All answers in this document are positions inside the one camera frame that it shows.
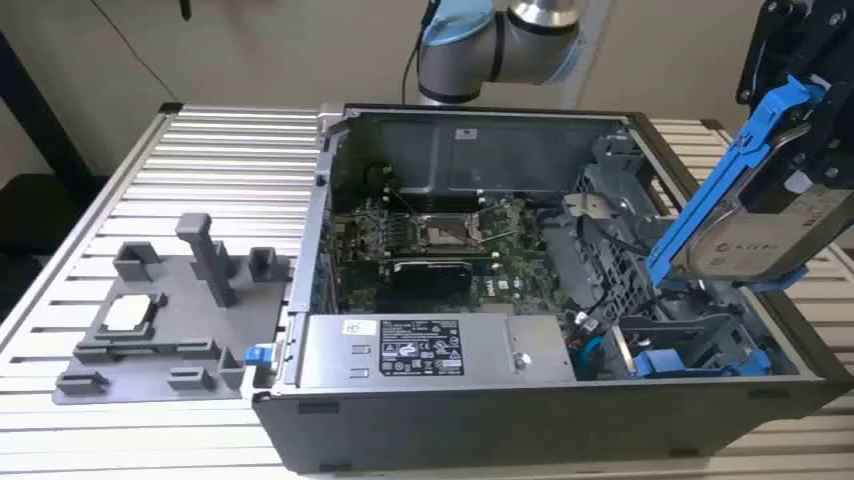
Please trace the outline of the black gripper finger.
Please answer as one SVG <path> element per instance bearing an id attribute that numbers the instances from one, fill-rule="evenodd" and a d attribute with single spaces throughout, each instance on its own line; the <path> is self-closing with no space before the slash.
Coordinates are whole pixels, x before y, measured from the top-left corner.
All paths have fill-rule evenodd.
<path id="1" fill-rule="evenodd" d="M 758 19 L 737 86 L 737 103 L 754 105 L 775 71 L 775 49 L 783 19 Z"/>
<path id="2" fill-rule="evenodd" d="M 853 83 L 835 82 L 813 107 L 810 129 L 797 141 L 798 169 L 813 183 L 853 188 Z"/>

